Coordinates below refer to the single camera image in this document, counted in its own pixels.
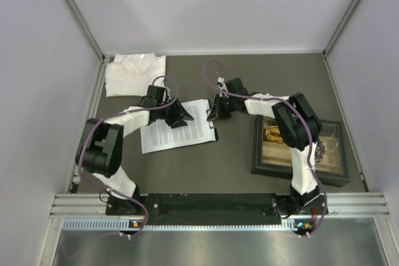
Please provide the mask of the printed paper sheet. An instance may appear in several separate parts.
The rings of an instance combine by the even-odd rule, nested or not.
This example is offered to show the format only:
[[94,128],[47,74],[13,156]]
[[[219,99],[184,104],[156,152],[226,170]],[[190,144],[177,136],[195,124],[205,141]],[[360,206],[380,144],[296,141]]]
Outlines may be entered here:
[[187,122],[187,126],[172,129],[164,120],[157,120],[140,129],[143,154],[210,142],[211,133],[206,120],[208,100],[185,102],[183,107],[194,118]]

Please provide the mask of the black clipboard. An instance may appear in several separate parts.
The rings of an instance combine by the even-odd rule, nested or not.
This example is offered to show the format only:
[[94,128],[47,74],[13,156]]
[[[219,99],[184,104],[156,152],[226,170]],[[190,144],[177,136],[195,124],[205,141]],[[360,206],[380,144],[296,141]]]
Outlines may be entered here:
[[[210,116],[212,107],[213,106],[212,106],[211,101],[208,100],[208,109],[206,110],[207,117]],[[216,125],[214,124],[214,121],[213,120],[210,120],[210,121],[207,120],[207,122],[208,122],[210,133],[211,133],[210,142],[218,141],[219,140],[219,136],[218,136],[218,131],[217,131]]]

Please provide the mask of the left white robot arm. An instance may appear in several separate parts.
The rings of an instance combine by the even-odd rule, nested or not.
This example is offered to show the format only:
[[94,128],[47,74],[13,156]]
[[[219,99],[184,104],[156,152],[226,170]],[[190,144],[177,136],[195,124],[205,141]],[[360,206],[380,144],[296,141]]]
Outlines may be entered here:
[[123,139],[137,129],[163,120],[174,129],[187,126],[194,118],[179,100],[150,100],[143,97],[112,118],[86,121],[75,162],[107,187],[108,193],[128,214],[141,208],[137,185],[122,168]]

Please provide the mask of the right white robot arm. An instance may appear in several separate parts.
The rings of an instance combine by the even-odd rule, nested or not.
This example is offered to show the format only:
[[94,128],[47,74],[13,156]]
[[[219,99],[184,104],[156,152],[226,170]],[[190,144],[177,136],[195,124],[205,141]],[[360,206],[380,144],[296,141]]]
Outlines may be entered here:
[[261,93],[221,92],[215,96],[208,120],[225,120],[231,118],[233,112],[274,119],[283,142],[291,151],[291,206],[300,214],[306,213],[319,197],[315,150],[322,125],[305,96],[301,93],[275,97]]

